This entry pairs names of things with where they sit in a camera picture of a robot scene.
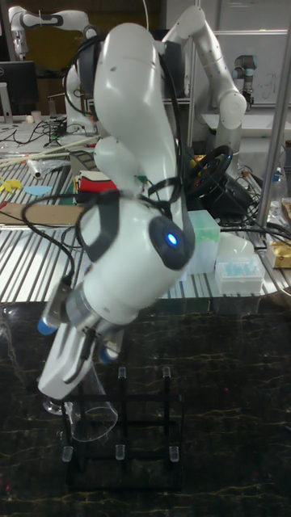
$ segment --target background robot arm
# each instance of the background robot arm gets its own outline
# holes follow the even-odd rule
[[[159,56],[143,27],[126,23],[109,33],[96,70],[94,101],[101,123],[112,135],[110,142],[115,142],[116,156],[122,154],[122,146],[124,164],[133,158],[132,172],[136,163],[149,181],[162,185],[159,198],[171,203],[171,218],[161,213],[159,202],[154,203],[156,194],[151,199],[146,192],[144,197],[136,195],[126,166],[120,168],[121,195],[101,196],[82,216],[78,235],[91,268],[69,294],[65,286],[59,287],[56,296],[62,311],[53,308],[52,301],[40,321],[47,333],[62,322],[39,383],[40,391],[56,399],[65,397],[86,375],[97,342],[115,342],[141,309],[179,280],[194,250],[183,198],[173,198],[176,185],[171,180],[178,180],[179,171],[162,102]],[[99,145],[102,142],[96,146],[96,157],[103,155],[104,161],[110,149],[107,173],[112,178],[112,146],[100,152]],[[53,321],[54,311],[63,317]],[[109,361],[118,351],[104,352],[101,359]]]
[[[16,6],[9,9],[9,19],[15,52],[20,60],[24,60],[29,52],[25,36],[26,30],[43,26],[57,27],[63,31],[81,31],[87,40],[98,35],[98,29],[90,25],[87,14],[82,11],[60,11],[53,15],[42,15],[41,13],[34,15],[22,7]],[[68,132],[78,134],[85,131],[86,134],[93,134],[95,133],[93,124],[88,117],[81,113],[81,97],[76,94],[79,92],[80,86],[77,64],[70,68],[67,78],[67,95],[70,102],[65,97],[65,112],[67,126],[70,127]]]
[[[242,95],[247,101],[247,111],[250,111],[254,103],[252,96],[252,82],[255,69],[258,66],[257,56],[238,56],[234,62],[235,69],[232,73],[233,79],[243,79]]]
[[[184,46],[189,38],[192,38],[196,46],[196,51],[217,100],[219,124],[216,146],[228,145],[234,153],[233,161],[230,164],[231,170],[237,164],[235,155],[238,158],[242,121],[247,102],[234,84],[220,44],[205,19],[205,13],[197,6],[189,7],[162,41],[173,41]]]
[[[87,14],[82,11],[60,11],[52,15],[42,15],[39,11],[39,14],[35,15],[20,6],[15,6],[9,9],[9,20],[15,52],[20,60],[25,59],[29,52],[26,30],[49,25],[63,31],[81,31],[87,40],[98,34],[96,27],[90,25]]]

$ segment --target white box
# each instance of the white box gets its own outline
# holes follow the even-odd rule
[[[264,281],[264,266],[256,254],[218,258],[215,280],[221,294],[259,295]]]
[[[195,233],[195,249],[187,271],[190,275],[212,273],[217,257],[220,227],[207,210],[196,210],[188,215]]]

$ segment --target cardboard box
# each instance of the cardboard box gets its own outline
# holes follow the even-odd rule
[[[272,267],[280,269],[291,267],[291,247],[284,242],[270,242],[268,244],[266,258]]]
[[[21,212],[25,204],[7,203],[0,210],[0,225],[23,225]],[[27,218],[36,225],[72,225],[76,224],[83,207],[62,206],[59,204],[35,204],[27,211]]]

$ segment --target computer monitor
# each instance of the computer monitor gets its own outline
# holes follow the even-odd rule
[[[0,82],[7,83],[13,115],[26,115],[38,101],[33,61],[0,61]]]

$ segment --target steering wheel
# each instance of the steering wheel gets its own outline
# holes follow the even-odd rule
[[[184,187],[187,197],[191,196],[193,199],[209,194],[220,182],[232,157],[233,152],[228,145],[220,145],[207,153],[185,180]]]

